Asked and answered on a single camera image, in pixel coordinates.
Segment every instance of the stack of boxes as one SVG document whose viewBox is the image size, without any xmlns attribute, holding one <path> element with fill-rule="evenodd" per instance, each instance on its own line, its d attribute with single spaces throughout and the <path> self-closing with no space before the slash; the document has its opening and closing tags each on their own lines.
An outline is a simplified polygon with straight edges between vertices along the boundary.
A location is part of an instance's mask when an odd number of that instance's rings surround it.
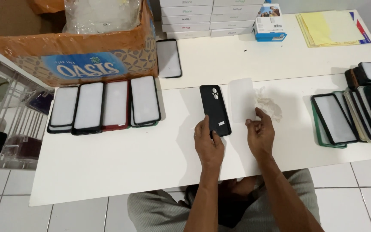
<svg viewBox="0 0 371 232">
<path fill-rule="evenodd" d="M 210 36 L 213 0 L 160 0 L 162 31 L 167 38 Z"/>
<path fill-rule="evenodd" d="M 264 0 L 214 0 L 211 37 L 249 34 Z"/>
</svg>

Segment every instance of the hand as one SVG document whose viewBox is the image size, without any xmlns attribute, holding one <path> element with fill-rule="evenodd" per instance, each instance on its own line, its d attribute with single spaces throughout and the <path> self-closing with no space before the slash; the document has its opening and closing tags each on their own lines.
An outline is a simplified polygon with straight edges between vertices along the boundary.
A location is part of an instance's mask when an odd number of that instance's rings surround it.
<svg viewBox="0 0 371 232">
<path fill-rule="evenodd" d="M 203 171 L 220 171 L 224 157 L 224 145 L 215 131 L 213 131 L 213 140 L 210 139 L 208 115 L 195 127 L 194 143 Z"/>
<path fill-rule="evenodd" d="M 261 121 L 246 120 L 247 141 L 250 151 L 259 162 L 272 156 L 275 132 L 269 115 L 259 108 L 255 109 L 255 113 L 261 118 Z"/>
<path fill-rule="evenodd" d="M 257 176 L 244 177 L 241 181 L 224 180 L 219 184 L 219 200 L 247 201 L 254 190 L 256 180 Z"/>
</svg>

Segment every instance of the black phone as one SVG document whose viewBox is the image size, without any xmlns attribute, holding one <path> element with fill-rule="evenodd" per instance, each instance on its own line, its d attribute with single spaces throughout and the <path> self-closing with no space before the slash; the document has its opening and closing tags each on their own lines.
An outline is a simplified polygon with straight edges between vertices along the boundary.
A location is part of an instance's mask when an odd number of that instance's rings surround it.
<svg viewBox="0 0 371 232">
<path fill-rule="evenodd" d="M 220 87 L 218 85 L 202 85 L 200 86 L 200 94 L 204 114 L 209 116 L 210 137 L 213 138 L 213 130 L 220 137 L 231 134 L 230 122 Z"/>
</svg>

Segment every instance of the wire rack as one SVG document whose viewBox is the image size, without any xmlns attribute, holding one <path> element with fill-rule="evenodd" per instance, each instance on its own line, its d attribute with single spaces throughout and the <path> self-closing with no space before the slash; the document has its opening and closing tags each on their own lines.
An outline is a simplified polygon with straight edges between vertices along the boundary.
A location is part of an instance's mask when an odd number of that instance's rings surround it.
<svg viewBox="0 0 371 232">
<path fill-rule="evenodd" d="M 9 82 L 7 93 L 0 102 L 0 131 L 14 135 L 43 139 L 47 116 L 26 106 L 27 100 L 40 91 L 51 91 L 34 83 L 10 67 L 0 62 L 0 77 Z M 18 159 L 0 154 L 0 168 L 31 169 L 37 168 L 38 160 Z"/>
</svg>

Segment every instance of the plastic bag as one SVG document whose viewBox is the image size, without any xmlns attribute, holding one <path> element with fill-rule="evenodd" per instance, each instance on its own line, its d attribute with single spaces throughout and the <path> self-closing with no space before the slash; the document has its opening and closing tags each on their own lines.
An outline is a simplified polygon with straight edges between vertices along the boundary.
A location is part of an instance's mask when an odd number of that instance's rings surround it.
<svg viewBox="0 0 371 232">
<path fill-rule="evenodd" d="M 139 24 L 140 0 L 65 0 L 67 32 L 100 34 L 131 30 Z"/>
<path fill-rule="evenodd" d="M 254 89 L 254 106 L 262 109 L 264 113 L 271 117 L 271 120 L 280 122 L 283 119 L 283 111 L 273 99 L 266 98 L 265 87 Z"/>
</svg>

